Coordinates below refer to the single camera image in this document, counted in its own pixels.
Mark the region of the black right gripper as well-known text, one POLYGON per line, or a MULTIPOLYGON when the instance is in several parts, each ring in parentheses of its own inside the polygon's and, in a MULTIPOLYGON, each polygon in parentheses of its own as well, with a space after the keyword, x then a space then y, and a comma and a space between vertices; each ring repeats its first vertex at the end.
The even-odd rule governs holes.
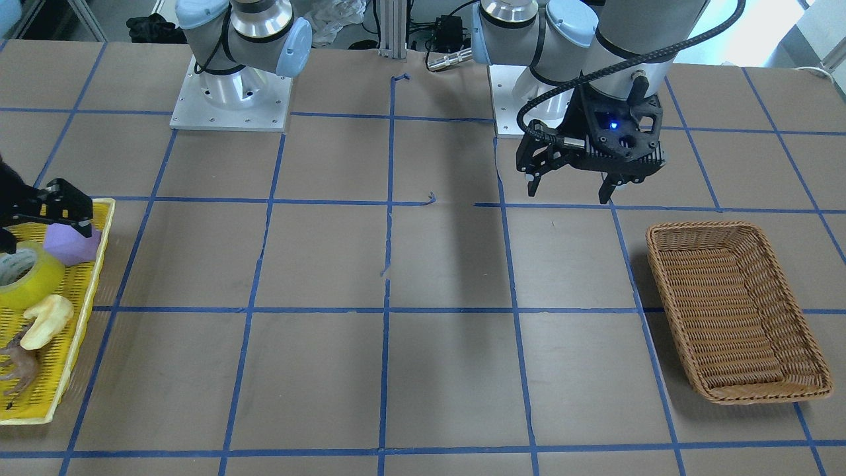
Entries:
POLYGON ((17 238, 4 229, 19 223, 70 226, 85 238, 93 235, 93 199, 63 178, 37 189, 23 181, 1 157, 0 252, 17 253, 17 238), (17 219, 13 207, 17 206, 17 219))

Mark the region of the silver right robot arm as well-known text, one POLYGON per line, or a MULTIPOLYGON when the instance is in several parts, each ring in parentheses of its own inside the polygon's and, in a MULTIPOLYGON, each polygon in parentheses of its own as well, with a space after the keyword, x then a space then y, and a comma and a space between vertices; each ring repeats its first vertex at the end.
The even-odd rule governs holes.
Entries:
MULTIPOLYGON (((178 1, 192 51, 169 126, 191 132, 284 132, 293 79, 307 63, 313 31, 288 1, 178 1)), ((55 178, 25 184, 2 165, 2 251, 17 251, 9 227, 70 226, 93 235, 93 199, 55 178)))

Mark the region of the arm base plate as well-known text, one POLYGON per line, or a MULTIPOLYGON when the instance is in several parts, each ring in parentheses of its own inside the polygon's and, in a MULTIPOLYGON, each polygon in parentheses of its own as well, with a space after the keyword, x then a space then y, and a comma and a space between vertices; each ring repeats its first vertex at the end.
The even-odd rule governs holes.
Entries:
MULTIPOLYGON (((529 67, 520 65, 492 64, 488 66, 490 99, 496 124, 496 136, 505 139, 520 139, 523 132, 516 120, 520 108, 529 100, 553 90, 552 85, 538 81, 529 67)), ((562 123, 572 91, 545 100, 527 112, 525 121, 541 120, 549 127, 562 123)))
POLYGON ((188 69, 169 126, 193 132, 279 132, 286 130, 293 79, 245 67, 232 75, 188 69))

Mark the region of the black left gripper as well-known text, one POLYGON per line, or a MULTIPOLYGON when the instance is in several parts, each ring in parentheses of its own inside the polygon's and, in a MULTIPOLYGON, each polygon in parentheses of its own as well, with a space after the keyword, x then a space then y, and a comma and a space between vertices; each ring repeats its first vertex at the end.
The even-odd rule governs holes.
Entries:
POLYGON ((589 139, 563 138, 563 143, 548 143, 531 134, 523 134, 516 151, 516 171, 526 177, 527 194, 537 195, 543 175, 569 165, 580 171, 605 173, 599 202, 610 202, 617 187, 625 186, 629 176, 641 179, 655 174, 655 154, 626 161, 593 147, 589 139))

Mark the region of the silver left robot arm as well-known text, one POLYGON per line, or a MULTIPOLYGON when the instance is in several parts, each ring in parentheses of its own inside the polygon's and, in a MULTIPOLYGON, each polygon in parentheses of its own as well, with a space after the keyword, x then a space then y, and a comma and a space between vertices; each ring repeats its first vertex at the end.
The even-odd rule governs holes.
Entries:
POLYGON ((535 196, 563 167, 603 174, 599 201, 667 159, 658 91, 707 1, 480 1, 474 60, 522 69, 516 171, 535 196))

